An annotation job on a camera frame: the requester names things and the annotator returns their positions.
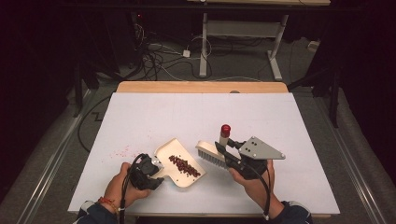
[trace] coffee beans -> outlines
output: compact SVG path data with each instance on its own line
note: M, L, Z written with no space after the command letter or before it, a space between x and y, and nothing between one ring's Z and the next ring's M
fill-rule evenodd
M184 174L187 174L187 176L189 175L193 175L194 177L200 176L201 174L198 173L198 171L193 168L191 165L189 165L189 163L185 160L182 160L181 158L177 157L177 156L170 156L169 157L169 161L171 161L173 164L175 164L177 166L177 169L180 172L183 172Z

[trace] person's right hand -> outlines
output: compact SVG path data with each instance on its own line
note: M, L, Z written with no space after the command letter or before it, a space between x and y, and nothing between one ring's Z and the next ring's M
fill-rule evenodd
M267 168L268 168L268 171L265 171L262 174L262 178L267 183L268 188L271 190L271 194L273 195L274 194L273 193L274 184L275 184L275 170L274 170L274 164L273 164L272 160L267 161ZM233 176L233 180L245 188L245 192L247 193L247 195L255 203L257 203L262 209L264 209L264 206L265 206L266 200L267 200L267 191L265 190L265 187L262 184L262 182L260 181L260 179L246 180L233 168L230 168L229 172Z
M106 191L105 191L105 198L114 201L113 204L119 208L120 201L122 198L121 195L121 188L122 183L125 176L128 175L128 169L131 167L131 164L128 162L124 162L120 168L120 172L115 175L111 181L108 183ZM143 199L149 196L151 193L150 189L137 189L135 188L131 182L128 180L128 187L125 194L125 207L129 207L134 201L138 199ZM101 203L103 207L105 207L108 211L115 213L114 208L112 208L107 203Z

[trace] bracelet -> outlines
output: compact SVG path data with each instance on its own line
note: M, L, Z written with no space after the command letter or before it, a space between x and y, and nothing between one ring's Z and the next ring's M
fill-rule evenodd
M110 200L110 199L107 199L107 198L104 198L104 197L100 197L99 200L98 200L99 203L107 203L107 204L109 204L114 209L114 211L116 212L116 214L118 216L120 214L120 209L118 207L116 207L116 205L114 205L114 201L115 200Z

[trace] red cap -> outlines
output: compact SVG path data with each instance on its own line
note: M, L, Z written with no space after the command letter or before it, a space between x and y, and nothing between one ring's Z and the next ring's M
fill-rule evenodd
M223 126L221 126L221 132L220 132L221 137L229 137L230 131L231 131L230 125L223 124Z

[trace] table leg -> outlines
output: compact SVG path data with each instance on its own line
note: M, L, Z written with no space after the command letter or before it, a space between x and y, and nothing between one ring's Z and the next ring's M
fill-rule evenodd
M276 62L276 53L277 50L279 49L280 41L282 41L282 36L283 32L285 31L286 28L286 22L288 21L289 15L284 15L282 17L282 22L279 24L279 27L276 32L276 39L275 39L275 45L273 50L268 50L268 60L270 61L270 65L274 74L274 78L276 81L281 81L282 76L280 74L279 66L277 65Z
M201 51L201 61L199 66L200 77L206 77L206 63L207 63L206 38L207 38L207 13L204 13L204 19L202 25L202 51Z

